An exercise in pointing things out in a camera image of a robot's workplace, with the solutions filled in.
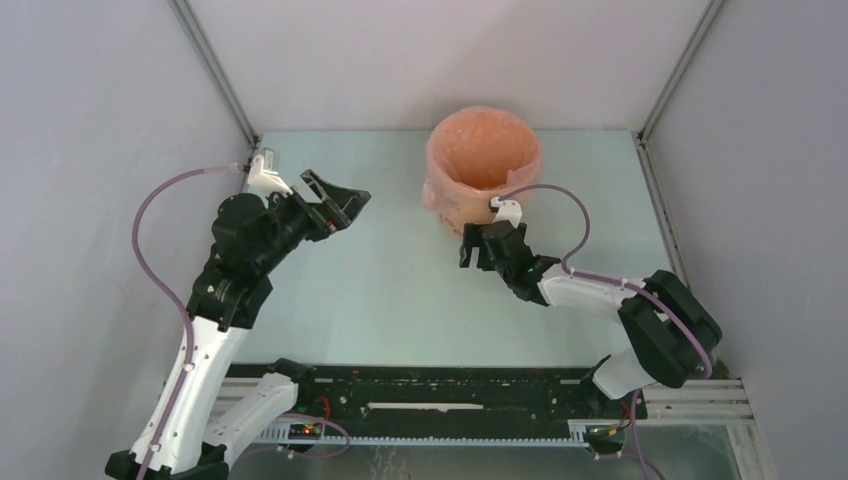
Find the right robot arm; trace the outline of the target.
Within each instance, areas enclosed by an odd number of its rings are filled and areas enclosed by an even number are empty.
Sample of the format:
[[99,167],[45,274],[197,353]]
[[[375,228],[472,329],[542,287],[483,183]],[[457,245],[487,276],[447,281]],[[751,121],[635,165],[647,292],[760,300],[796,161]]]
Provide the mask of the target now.
[[560,259],[533,253],[525,235],[523,223],[468,224],[459,265],[496,272],[523,301],[574,307],[623,327],[628,348],[602,358],[582,381],[581,402],[588,414],[606,418],[622,398],[646,386],[680,388],[690,379],[711,376],[710,355],[723,332],[675,274],[657,270],[645,279],[628,280],[564,269]]

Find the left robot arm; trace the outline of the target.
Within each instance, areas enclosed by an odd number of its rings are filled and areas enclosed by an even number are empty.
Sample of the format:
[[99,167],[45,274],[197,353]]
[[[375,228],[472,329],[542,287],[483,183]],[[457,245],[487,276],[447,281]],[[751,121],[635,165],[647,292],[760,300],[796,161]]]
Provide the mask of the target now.
[[238,193],[219,205],[209,257],[189,299],[177,303],[183,323],[177,358],[142,434],[109,457],[110,478],[225,479],[274,419],[314,408],[316,390],[303,381],[309,368],[281,359],[251,393],[222,416],[212,414],[233,359],[272,292],[271,273],[301,243],[350,227],[371,198],[311,170],[302,179],[315,201],[268,173],[260,181],[266,197]]

